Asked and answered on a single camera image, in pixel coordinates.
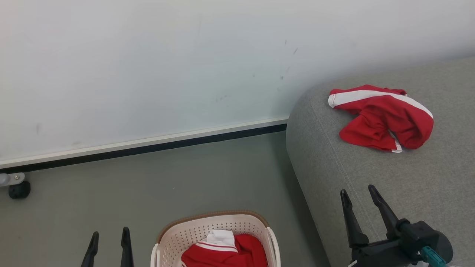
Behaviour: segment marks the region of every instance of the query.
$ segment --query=metal bracket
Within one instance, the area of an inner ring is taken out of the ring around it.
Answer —
[[[9,186],[14,184],[19,184],[25,180],[25,174],[22,172],[18,173],[0,173],[0,187]]]

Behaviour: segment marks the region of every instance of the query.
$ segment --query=black baseboard trim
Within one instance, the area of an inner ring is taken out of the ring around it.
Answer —
[[[185,146],[190,146],[190,145],[197,145],[197,144],[202,144],[202,143],[213,143],[213,142],[237,139],[237,138],[254,136],[254,135],[276,133],[276,132],[285,131],[286,128],[287,128],[287,124],[280,124],[280,125],[273,125],[273,126],[267,126],[267,127],[262,127],[262,128],[244,130],[244,131],[237,131],[237,132],[232,132],[232,133],[222,133],[222,134],[216,134],[216,135],[211,135],[211,136],[175,141],[175,142],[170,142],[170,143],[154,144],[154,145],[112,151],[112,152],[98,153],[98,154],[88,155],[88,156],[80,156],[80,157],[63,159],[63,160],[56,160],[56,161],[50,161],[50,162],[42,162],[42,163],[35,163],[35,164],[18,166],[18,167],[5,168],[5,169],[0,169],[0,173],[32,172],[32,171],[62,167],[62,166],[85,163],[85,162],[95,162],[95,161],[100,161],[100,160],[132,156],[132,155],[137,155],[137,154],[185,147]]]

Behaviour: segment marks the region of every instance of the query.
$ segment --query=white wall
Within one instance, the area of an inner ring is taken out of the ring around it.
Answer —
[[[0,0],[0,161],[285,116],[475,52],[475,1]]]

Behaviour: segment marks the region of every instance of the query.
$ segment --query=gray sofa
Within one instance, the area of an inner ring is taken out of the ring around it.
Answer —
[[[402,153],[341,140],[338,133],[353,116],[328,106],[330,90],[364,84],[405,89],[428,108],[435,121],[429,140]],[[399,218],[424,220],[449,238],[454,248],[449,266],[475,266],[475,57],[316,86],[292,111],[286,143],[332,267],[351,260],[341,189],[370,242],[386,239],[368,184]]]

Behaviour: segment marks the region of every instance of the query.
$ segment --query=teal component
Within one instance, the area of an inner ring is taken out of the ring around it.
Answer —
[[[431,247],[423,247],[421,251],[422,260],[432,267],[446,267],[446,262]]]

